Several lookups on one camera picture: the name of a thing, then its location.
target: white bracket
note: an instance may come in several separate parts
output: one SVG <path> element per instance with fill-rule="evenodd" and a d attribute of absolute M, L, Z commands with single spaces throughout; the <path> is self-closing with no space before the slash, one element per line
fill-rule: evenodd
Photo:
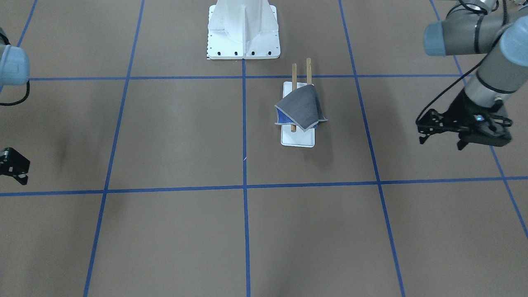
<path fill-rule="evenodd" d="M 277 8 L 268 0 L 218 0 L 209 7 L 208 59 L 276 59 Z"/>

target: white plastic stand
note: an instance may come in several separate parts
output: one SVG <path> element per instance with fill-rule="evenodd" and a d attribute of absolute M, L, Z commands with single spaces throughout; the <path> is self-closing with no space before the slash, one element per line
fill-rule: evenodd
<path fill-rule="evenodd" d="M 298 82 L 297 88 L 307 85 L 305 82 Z M 282 97 L 291 93 L 291 81 L 285 81 L 282 87 Z M 306 132 L 297 128 L 295 132 L 291 131 L 291 125 L 282 125 L 280 130 L 280 143 L 285 146 L 314 147 L 315 146 L 315 129 L 310 128 Z"/>
<path fill-rule="evenodd" d="M 268 0 L 218 0 L 209 7 L 208 59 L 276 59 L 277 8 Z"/>

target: folded towel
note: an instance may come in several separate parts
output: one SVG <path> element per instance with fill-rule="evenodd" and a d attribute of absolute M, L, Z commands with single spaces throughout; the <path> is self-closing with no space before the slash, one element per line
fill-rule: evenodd
<path fill-rule="evenodd" d="M 304 132 L 316 128 L 319 122 L 328 120 L 323 116 L 314 85 L 306 85 L 292 91 L 275 104 L 275 107 L 276 125 L 296 125 Z"/>

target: wooden stick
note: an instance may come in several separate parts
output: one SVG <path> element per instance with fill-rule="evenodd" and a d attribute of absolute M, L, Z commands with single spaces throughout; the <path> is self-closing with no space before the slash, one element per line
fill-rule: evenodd
<path fill-rule="evenodd" d="M 309 85 L 312 84 L 312 59 L 311 58 L 306 59 L 306 83 Z"/>
<path fill-rule="evenodd" d="M 297 64 L 293 63 L 291 65 L 291 91 L 295 91 L 297 89 Z M 290 131 L 295 132 L 297 131 L 297 126 L 292 125 Z"/>

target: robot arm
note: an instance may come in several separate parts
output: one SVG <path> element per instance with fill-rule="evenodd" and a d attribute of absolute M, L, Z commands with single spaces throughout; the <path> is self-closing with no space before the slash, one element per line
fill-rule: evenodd
<path fill-rule="evenodd" d="M 428 26 L 424 38 L 428 54 L 489 54 L 471 70 L 478 67 L 445 113 L 430 109 L 417 118 L 418 132 L 423 134 L 421 144 L 429 136 L 443 132 L 458 133 L 459 150 L 468 143 L 504 146 L 511 141 L 508 127 L 513 122 L 508 118 L 504 102 L 528 80 L 528 9 L 525 8 L 526 5 L 510 16 L 510 21 L 514 20 L 512 24 L 504 22 L 503 17 L 485 14 L 484 8 L 476 10 L 482 12 L 478 13 L 456 5 L 445 21 Z M 439 28 L 442 34 L 434 38 L 436 33 L 431 32 Z M 436 49 L 431 50 L 433 43 Z"/>
<path fill-rule="evenodd" d="M 4 31 L 0 28 L 0 86 L 26 85 L 26 95 L 13 103 L 0 103 L 0 106 L 13 106 L 27 99 L 30 92 L 30 67 L 26 52 L 9 43 Z M 0 151 L 0 175 L 13 177 L 20 184 L 27 184 L 27 172 L 30 162 L 11 147 Z"/>

